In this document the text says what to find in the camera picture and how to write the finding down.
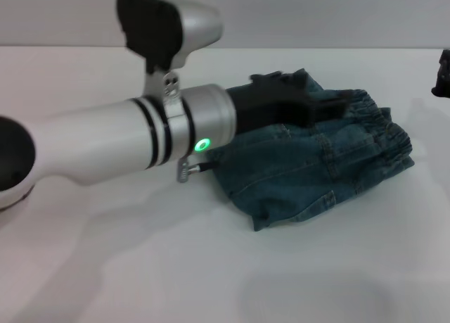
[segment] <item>denim fabric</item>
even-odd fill
[[[304,89],[323,90],[304,70]],[[220,163],[221,187],[253,219],[255,231],[280,221],[301,222],[353,198],[414,165],[408,134],[363,90],[352,91],[345,117],[311,128],[272,125],[238,135],[208,152]]]

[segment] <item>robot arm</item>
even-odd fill
[[[232,89],[180,89],[180,68],[222,32],[217,10],[188,0],[117,0],[127,47],[146,60],[143,95],[38,122],[0,117],[0,208],[42,177],[90,185],[228,144],[235,134],[286,122],[302,127],[340,118],[348,98],[312,101],[289,76],[256,76]]]

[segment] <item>black object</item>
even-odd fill
[[[170,156],[172,154],[172,133],[170,132],[169,120],[167,119],[166,112],[164,111],[164,106],[161,101],[152,97],[152,96],[144,96],[143,97],[147,102],[153,105],[155,110],[160,115],[162,124],[164,125],[164,136],[165,136],[165,150],[164,157],[162,157],[162,161],[159,166],[164,165],[167,161],[169,161]]]
[[[163,0],[117,0],[116,7],[127,48],[146,59],[147,73],[169,70],[183,44],[177,8]]]
[[[199,163],[198,167],[200,168],[200,172],[204,172],[206,170],[213,170],[219,167],[219,163],[217,161],[210,161],[208,163]]]
[[[439,60],[441,67],[437,73],[436,87],[431,93],[435,96],[450,98],[450,50],[444,50]]]
[[[17,186],[30,173],[36,153],[27,130],[0,117],[0,191]]]
[[[315,122],[341,118],[352,97],[351,91],[316,101],[305,91],[303,77],[281,72],[252,75],[252,84],[227,89],[236,108],[236,134],[272,124],[308,127]]]
[[[148,112],[148,109],[144,106],[142,102],[139,101],[137,98],[131,99],[141,110],[143,116],[147,120],[148,128],[150,129],[150,135],[152,139],[153,144],[153,156],[150,159],[150,163],[148,164],[147,168],[152,168],[156,164],[156,160],[158,159],[158,153],[159,153],[159,146],[158,146],[158,136],[156,135],[155,131],[155,123],[153,122],[152,116]]]

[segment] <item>white tabletop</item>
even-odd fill
[[[430,93],[439,50],[219,50],[184,87],[306,68],[366,89],[411,136],[416,165],[303,224],[253,232],[211,173],[175,164],[91,187],[42,180],[0,214],[0,322],[448,322],[450,100]],[[143,88],[117,48],[0,48],[0,111],[48,115]]]

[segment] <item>folded jeans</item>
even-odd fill
[[[313,99],[323,90],[305,70],[293,74]],[[271,125],[207,153],[222,189],[252,217],[255,231],[302,222],[414,165],[408,134],[364,90],[353,90],[343,119],[310,128]]]

